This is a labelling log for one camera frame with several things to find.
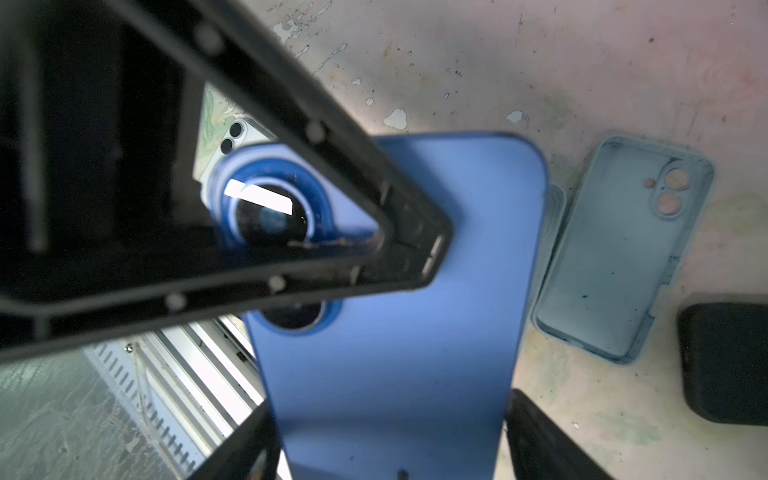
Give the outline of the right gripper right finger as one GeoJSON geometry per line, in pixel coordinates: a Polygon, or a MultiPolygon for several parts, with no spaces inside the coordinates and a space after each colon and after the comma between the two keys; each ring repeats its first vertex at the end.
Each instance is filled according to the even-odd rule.
{"type": "Polygon", "coordinates": [[[510,391],[505,424],[516,479],[612,479],[519,389],[510,391]]]}

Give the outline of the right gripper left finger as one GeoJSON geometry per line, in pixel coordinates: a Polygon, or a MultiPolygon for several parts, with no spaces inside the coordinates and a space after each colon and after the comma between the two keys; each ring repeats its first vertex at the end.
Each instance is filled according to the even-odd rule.
{"type": "Polygon", "coordinates": [[[264,400],[190,479],[276,479],[280,452],[277,423],[264,400]]]}

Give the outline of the blue phone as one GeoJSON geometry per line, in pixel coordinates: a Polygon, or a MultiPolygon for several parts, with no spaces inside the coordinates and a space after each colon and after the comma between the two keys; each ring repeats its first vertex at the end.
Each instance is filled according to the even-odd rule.
{"type": "Polygon", "coordinates": [[[382,137],[448,213],[412,292],[244,316],[295,479],[489,479],[528,301],[548,174],[502,133],[382,137]]]}

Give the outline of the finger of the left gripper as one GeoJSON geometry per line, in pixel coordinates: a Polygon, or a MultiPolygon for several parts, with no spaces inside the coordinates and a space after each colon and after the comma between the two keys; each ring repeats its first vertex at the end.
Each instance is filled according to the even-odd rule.
{"type": "Polygon", "coordinates": [[[1,5],[1,357],[414,290],[453,223],[231,1],[1,5]],[[214,84],[370,215],[367,240],[228,247],[194,189],[214,84]]]}

